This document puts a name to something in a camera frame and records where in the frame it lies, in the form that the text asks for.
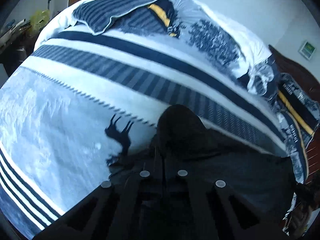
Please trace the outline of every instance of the bed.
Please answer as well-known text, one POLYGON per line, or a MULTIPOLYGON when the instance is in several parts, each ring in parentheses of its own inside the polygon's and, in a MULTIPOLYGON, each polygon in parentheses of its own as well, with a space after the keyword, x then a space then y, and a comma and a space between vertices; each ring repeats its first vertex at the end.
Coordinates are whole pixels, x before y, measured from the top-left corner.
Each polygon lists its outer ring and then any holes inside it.
POLYGON ((2 213, 31 239, 107 180, 119 156, 148 147, 173 104, 260 154, 290 156, 308 182, 317 163, 305 130, 316 130, 319 105, 310 95, 313 110, 301 106, 306 128, 277 103, 290 77, 272 52, 195 0, 75 3, 0 90, 2 213))

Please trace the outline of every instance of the pillow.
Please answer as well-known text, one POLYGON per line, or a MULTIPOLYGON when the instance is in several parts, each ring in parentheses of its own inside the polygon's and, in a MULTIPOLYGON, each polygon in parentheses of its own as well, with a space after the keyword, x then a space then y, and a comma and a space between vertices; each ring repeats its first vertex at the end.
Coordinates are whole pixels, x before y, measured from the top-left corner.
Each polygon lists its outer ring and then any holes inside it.
POLYGON ((72 16, 86 24, 93 35, 99 35, 120 18, 133 10, 157 0, 94 0, 77 7, 72 16))
POLYGON ((194 2, 201 6, 203 11, 212 20, 219 24, 222 29, 235 39, 250 66, 259 64, 271 56, 271 51, 268 49, 268 46, 266 46, 257 35, 246 27, 223 14, 212 11, 204 3, 197 0, 194 0, 194 2))
POLYGON ((299 124, 307 148, 320 124, 320 105, 313 101, 290 74, 281 73, 277 109, 287 109, 299 124))

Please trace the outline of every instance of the yellow plastic bag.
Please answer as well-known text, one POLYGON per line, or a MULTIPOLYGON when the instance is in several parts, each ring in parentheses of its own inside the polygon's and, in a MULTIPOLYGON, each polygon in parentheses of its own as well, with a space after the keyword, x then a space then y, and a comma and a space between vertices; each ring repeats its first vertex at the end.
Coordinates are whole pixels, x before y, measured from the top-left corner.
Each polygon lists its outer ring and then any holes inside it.
POLYGON ((40 31, 42 30, 50 20, 50 11, 36 11, 33 16, 31 16, 31 28, 33 31, 40 31))

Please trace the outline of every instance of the striped pillow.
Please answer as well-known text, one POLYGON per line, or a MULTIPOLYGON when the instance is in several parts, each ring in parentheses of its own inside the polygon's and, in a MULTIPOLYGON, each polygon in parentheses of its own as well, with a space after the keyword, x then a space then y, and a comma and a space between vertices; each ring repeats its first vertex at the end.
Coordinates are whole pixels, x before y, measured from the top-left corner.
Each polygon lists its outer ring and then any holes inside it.
POLYGON ((72 16, 78 22, 86 24, 93 35, 99 35, 118 18, 155 1, 157 0, 94 0, 81 4, 73 11, 72 16))

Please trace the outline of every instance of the horse silhouette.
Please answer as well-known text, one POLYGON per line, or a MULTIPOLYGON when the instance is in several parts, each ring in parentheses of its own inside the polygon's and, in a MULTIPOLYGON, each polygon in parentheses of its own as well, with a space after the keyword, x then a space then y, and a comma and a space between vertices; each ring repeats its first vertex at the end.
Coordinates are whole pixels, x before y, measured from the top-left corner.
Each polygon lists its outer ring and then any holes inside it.
POLYGON ((131 140, 129 138, 129 131, 132 127, 132 125, 134 124, 134 122, 129 121, 126 125, 126 127, 122 130, 122 132, 120 132, 117 129, 116 123, 119 121, 119 119, 121 117, 119 117, 118 119, 116 119, 114 122, 114 118, 116 117, 116 114, 113 115, 113 117, 110 120, 110 125, 108 128, 105 128, 105 133, 109 138, 112 138, 114 140, 116 140, 118 143, 121 144, 122 146, 122 151, 118 154, 118 156, 111 156, 109 159, 107 159, 107 165, 111 165, 113 163, 115 163, 119 157, 122 156, 127 156, 128 155, 128 150, 129 147, 131 145, 131 140))

